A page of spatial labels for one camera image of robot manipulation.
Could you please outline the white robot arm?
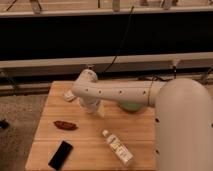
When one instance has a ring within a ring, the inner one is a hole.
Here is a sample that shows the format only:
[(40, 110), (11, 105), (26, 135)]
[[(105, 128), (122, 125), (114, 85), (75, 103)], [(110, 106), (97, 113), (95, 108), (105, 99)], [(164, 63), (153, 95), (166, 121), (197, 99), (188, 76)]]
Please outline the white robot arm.
[(101, 83), (94, 71), (85, 69), (72, 92), (89, 110), (102, 99), (153, 107), (157, 171), (213, 171), (213, 98), (199, 82)]

